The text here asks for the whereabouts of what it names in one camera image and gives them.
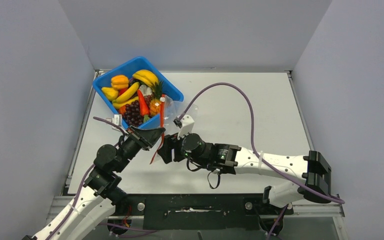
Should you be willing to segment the orange toy carrot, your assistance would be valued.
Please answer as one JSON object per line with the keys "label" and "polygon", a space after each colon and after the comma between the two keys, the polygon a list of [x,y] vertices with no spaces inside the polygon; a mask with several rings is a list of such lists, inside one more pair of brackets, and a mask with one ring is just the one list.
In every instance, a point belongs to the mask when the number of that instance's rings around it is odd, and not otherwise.
{"label": "orange toy carrot", "polygon": [[150,110],[146,103],[145,97],[143,96],[140,90],[137,90],[137,96],[139,102],[140,115],[143,117],[142,122],[146,123],[150,120]]}

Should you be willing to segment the dark purple toy grapes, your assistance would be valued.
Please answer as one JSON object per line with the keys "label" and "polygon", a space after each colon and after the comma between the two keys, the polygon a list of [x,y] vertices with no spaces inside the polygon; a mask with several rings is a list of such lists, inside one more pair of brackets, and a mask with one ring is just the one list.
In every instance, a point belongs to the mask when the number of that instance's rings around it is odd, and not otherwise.
{"label": "dark purple toy grapes", "polygon": [[143,124],[144,117],[141,115],[140,103],[138,100],[124,105],[121,110],[123,120],[128,126],[139,127]]}

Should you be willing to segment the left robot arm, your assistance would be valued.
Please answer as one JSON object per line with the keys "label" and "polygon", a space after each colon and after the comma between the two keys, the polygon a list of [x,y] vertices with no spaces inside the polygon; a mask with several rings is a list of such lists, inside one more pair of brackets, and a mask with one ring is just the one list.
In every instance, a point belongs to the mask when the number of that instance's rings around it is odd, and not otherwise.
{"label": "left robot arm", "polygon": [[118,145],[102,145],[80,181],[74,198],[43,229],[25,240],[81,240],[125,203],[127,193],[119,188],[122,172],[141,150],[150,150],[165,128],[129,127]]}

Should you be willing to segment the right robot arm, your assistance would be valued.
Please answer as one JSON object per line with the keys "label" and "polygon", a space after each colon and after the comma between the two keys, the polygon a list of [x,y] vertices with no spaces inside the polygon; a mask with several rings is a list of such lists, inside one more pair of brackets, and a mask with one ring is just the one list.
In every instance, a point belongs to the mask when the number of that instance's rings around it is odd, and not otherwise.
{"label": "right robot arm", "polygon": [[269,214],[302,199],[318,204],[333,201],[332,169],[318,151],[296,156],[255,154],[238,145],[205,142],[198,134],[190,133],[165,136],[157,154],[165,164],[186,160],[187,165],[195,166],[194,171],[208,170],[218,176],[254,174],[286,179],[264,188],[261,207]]}

